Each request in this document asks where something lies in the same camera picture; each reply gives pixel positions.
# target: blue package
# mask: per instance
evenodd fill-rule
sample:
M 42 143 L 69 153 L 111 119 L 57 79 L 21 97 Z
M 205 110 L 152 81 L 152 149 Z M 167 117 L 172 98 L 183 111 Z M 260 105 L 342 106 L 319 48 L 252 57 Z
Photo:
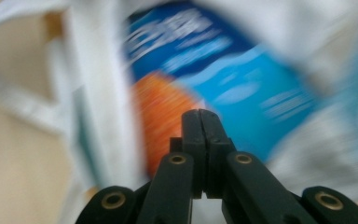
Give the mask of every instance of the blue package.
M 133 17 L 126 47 L 135 82 L 156 72 L 169 77 L 219 115 L 237 150 L 262 161 L 315 107 L 294 70 L 189 2 Z

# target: white bag handle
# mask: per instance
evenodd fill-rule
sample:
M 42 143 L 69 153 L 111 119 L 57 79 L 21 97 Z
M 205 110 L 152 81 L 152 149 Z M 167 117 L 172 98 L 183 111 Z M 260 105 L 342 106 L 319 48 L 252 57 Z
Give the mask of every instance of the white bag handle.
M 142 136 L 131 100 L 123 55 L 121 1 L 73 1 L 65 14 L 70 58 L 84 83 L 90 144 L 101 186 L 139 187 L 144 169 Z
M 65 0 L 4 0 L 0 3 L 0 24 L 19 17 L 63 10 L 67 5 Z M 56 103 L 49 102 L 1 77 L 0 105 L 39 128 L 52 133 L 62 132 L 61 111 Z

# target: packaging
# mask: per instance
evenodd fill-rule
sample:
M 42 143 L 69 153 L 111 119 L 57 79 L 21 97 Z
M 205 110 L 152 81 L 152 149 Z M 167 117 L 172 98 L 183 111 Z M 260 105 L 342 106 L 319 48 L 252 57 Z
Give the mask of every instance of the packaging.
M 181 136 L 181 115 L 191 108 L 217 113 L 237 150 L 267 161 L 277 142 L 315 106 L 293 69 L 189 2 L 134 15 L 127 49 L 149 174 L 168 153 L 170 137 Z
M 0 24 L 18 17 L 44 15 L 51 11 L 62 12 L 64 35 L 47 43 L 52 85 L 57 93 L 56 101 L 46 101 L 0 76 L 0 105 L 37 127 L 60 134 L 67 144 L 68 155 L 74 162 L 74 174 L 68 188 L 68 197 L 62 206 L 60 223 L 75 223 L 87 202 L 84 193 L 95 186 L 103 188 L 120 185 L 136 189 L 142 183 L 143 135 L 137 133 L 141 122 L 136 115 L 140 114 L 137 114 L 138 108 L 133 107 L 134 96 L 131 93 L 137 84 L 148 82 L 148 77 L 141 79 L 142 77 L 156 68 L 164 68 L 162 63 L 165 61 L 151 63 L 153 66 L 148 68 L 150 71 L 131 72 L 128 69 L 129 57 L 123 46 L 127 41 L 126 36 L 131 32 L 126 19 L 133 13 L 153 9 L 167 2 L 173 1 L 4 0 L 0 3 Z M 312 113 L 306 114 L 303 111 L 301 116 L 294 117 L 293 122 L 288 124 L 288 129 L 279 130 L 279 125 L 271 123 L 271 119 L 255 119 L 259 125 L 257 130 L 249 114 L 238 115 L 240 110 L 232 109 L 232 104 L 220 105 L 213 100 L 223 90 L 210 91 L 216 86 L 214 78 L 205 82 L 196 79 L 199 74 L 209 73 L 208 68 L 213 66 L 211 62 L 198 60 L 196 67 L 199 70 L 182 71 L 183 73 L 167 66 L 165 70 L 160 69 L 154 73 L 157 76 L 150 76 L 149 80 L 163 77 L 163 81 L 158 79 L 161 81 L 158 84 L 168 85 L 179 98 L 186 98 L 185 108 L 210 108 L 219 114 L 226 126 L 229 124 L 225 120 L 230 118 L 227 118 L 224 108 L 230 108 L 229 111 L 238 118 L 250 119 L 247 120 L 250 124 L 246 126 L 249 129 L 245 131 L 255 130 L 255 136 L 244 142 L 250 143 L 251 138 L 257 140 L 247 147 L 263 148 L 258 150 L 262 152 L 258 156 L 264 157 L 268 168 L 294 193 L 300 193 L 309 186 L 324 185 L 358 200 L 358 1 L 192 2 L 209 8 L 213 14 L 229 21 L 239 34 L 228 28 L 231 25 L 224 26 L 222 33 L 233 38 L 233 43 L 245 43 L 248 46 L 248 49 L 231 51 L 234 53 L 219 52 L 215 54 L 216 62 L 238 59 L 238 63 L 233 64 L 244 69 L 240 56 L 252 52 L 254 56 L 258 55 L 262 61 L 280 71 L 281 75 L 278 77 L 265 76 L 260 79 L 263 85 L 258 86 L 259 88 L 266 87 L 274 91 L 264 96 L 254 94 L 247 98 L 255 98 L 253 105 L 260 105 L 272 95 L 293 87 L 300 87 L 300 92 L 307 94 L 310 90 L 316 92 L 320 100 L 312 101 L 317 105 L 306 110 L 309 113 L 313 111 Z M 213 22 L 213 27 L 226 24 L 220 18 L 209 15 L 206 10 L 200 11 L 202 15 L 206 13 L 206 18 Z M 178 45 L 178 41 L 172 42 L 172 45 Z M 171 57 L 176 52 L 170 49 L 172 45 L 166 46 L 166 52 Z M 158 58 L 170 59 L 165 55 Z M 254 62 L 247 63 L 246 66 L 260 66 Z M 299 72 L 294 72 L 284 64 Z M 235 80 L 232 86 L 227 85 L 227 89 L 232 89 L 238 83 L 249 84 Z M 263 115 L 263 110 L 246 113 Z M 158 114 L 158 120 L 161 120 L 162 115 L 169 116 Z M 277 137 L 264 143 L 260 140 L 260 134 L 266 129 L 267 133 L 276 133 Z M 205 211 L 201 219 L 203 221 L 199 223 L 216 223 L 214 212 L 208 206 L 202 211 Z

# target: orange object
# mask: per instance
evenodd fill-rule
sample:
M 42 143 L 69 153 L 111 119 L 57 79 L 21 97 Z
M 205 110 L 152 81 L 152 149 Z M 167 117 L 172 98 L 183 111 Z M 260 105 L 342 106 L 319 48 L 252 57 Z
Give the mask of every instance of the orange object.
M 150 73 L 133 86 L 143 121 L 147 172 L 153 176 L 170 150 L 170 138 L 181 136 L 181 117 L 198 108 L 197 100 L 172 84 L 170 76 Z

